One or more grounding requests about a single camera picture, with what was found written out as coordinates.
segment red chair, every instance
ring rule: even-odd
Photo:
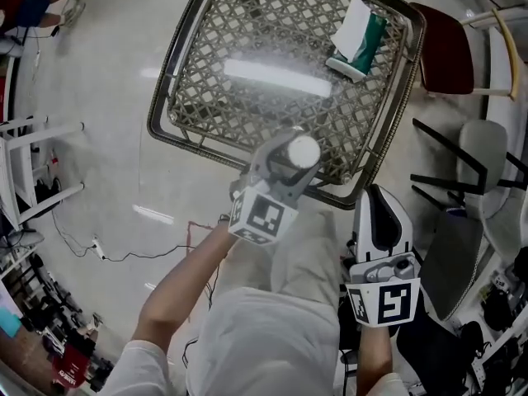
[[[422,85],[429,92],[440,94],[479,94],[516,99],[519,89],[519,56],[512,34],[497,10],[457,21],[444,12],[419,3],[411,3],[427,21],[423,40]],[[509,89],[475,88],[473,60],[464,25],[495,17],[507,47],[511,68]]]

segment white floor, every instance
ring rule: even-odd
[[[83,133],[54,142],[63,182],[86,185],[55,209],[63,231],[83,247],[92,244],[95,234],[113,259],[127,252],[165,252],[185,244],[190,221],[215,224],[220,213],[229,211],[229,183],[237,176],[228,167],[151,138],[146,130],[158,70],[187,0],[84,1],[86,10],[71,31],[40,40],[38,67],[36,42],[28,40],[16,91],[16,116],[49,116],[51,125],[66,121],[86,125]],[[408,1],[458,18],[467,9],[482,11],[475,0]],[[58,3],[55,9],[60,12],[62,7]],[[469,30],[468,36],[477,82],[483,83],[484,35]],[[411,192],[408,175],[434,173],[444,167],[454,171],[454,164],[418,137],[411,120],[419,117],[455,136],[465,120],[480,116],[481,102],[480,97],[430,98],[418,90],[408,103],[377,182],[409,211],[418,246],[431,234],[436,212]],[[315,205],[311,200],[303,204]],[[173,217],[173,224],[138,214],[135,205]],[[352,217],[352,212],[337,212],[343,243],[349,238]],[[104,318],[97,350],[115,359],[134,331],[149,295],[146,284],[156,285],[185,256],[185,249],[156,260],[128,257],[123,262],[102,262],[91,252],[84,258],[75,257],[57,234],[51,214],[31,225],[45,235],[40,255],[54,277],[87,313],[96,311]],[[191,242],[197,243],[203,233],[192,227]],[[175,360],[173,374],[180,385],[184,374],[181,348],[193,333],[192,325],[179,332],[169,354]]]

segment chair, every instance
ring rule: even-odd
[[[449,209],[417,186],[412,185],[412,189],[442,210],[420,269],[420,278],[436,315],[446,321],[475,280],[483,225],[467,218],[465,210]]]
[[[473,18],[457,21],[432,7],[419,3],[411,3],[411,5],[427,21],[420,63],[422,85],[427,91],[441,94],[493,95],[516,99],[519,91],[519,56],[512,34],[496,9]],[[506,41],[511,69],[511,86],[508,89],[474,87],[473,60],[464,26],[490,17],[497,19]]]
[[[506,150],[504,128],[490,120],[471,120],[462,127],[457,146],[421,121],[413,119],[412,123],[448,148],[458,160],[456,181],[421,175],[411,175],[411,181],[460,192],[461,195],[448,192],[448,196],[459,206],[465,207],[469,217],[483,224],[487,240],[501,257],[506,260],[515,258],[519,250],[528,244],[528,236],[524,232],[528,212],[528,204],[525,203],[528,167]],[[522,180],[501,179],[506,161],[522,173]],[[482,198],[484,195],[490,196],[490,191],[498,186],[511,188],[511,193],[504,204],[496,210],[489,210],[482,203]],[[445,208],[415,188],[416,192],[440,210]]]
[[[21,225],[33,216],[84,188],[79,183],[40,203],[37,201],[34,180],[42,173],[42,167],[34,169],[31,165],[31,144],[84,129],[84,124],[79,122],[18,136],[18,128],[43,125],[47,121],[47,118],[24,119],[0,124],[0,209],[15,230],[20,230]],[[17,196],[29,205],[28,210],[20,212]]]
[[[477,196],[484,195],[496,186],[522,190],[528,187],[528,167],[506,150],[506,131],[499,124],[490,120],[471,120],[460,131],[459,145],[453,144],[418,119],[412,119],[412,124],[449,149],[458,160],[456,181],[414,174],[411,175],[411,181]],[[522,181],[501,179],[506,161],[523,173]]]

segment beige pants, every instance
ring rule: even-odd
[[[333,213],[299,213],[276,245],[239,240],[225,258],[214,297],[252,287],[329,304],[337,311],[339,253]]]

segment gray cushion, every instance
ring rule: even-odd
[[[443,211],[420,270],[423,289],[440,320],[447,320],[474,279],[482,224]]]
[[[471,120],[460,131],[459,146],[488,169],[485,192],[491,191],[501,179],[506,162],[506,130],[490,120]],[[478,183],[479,175],[460,159],[456,174],[459,182]]]

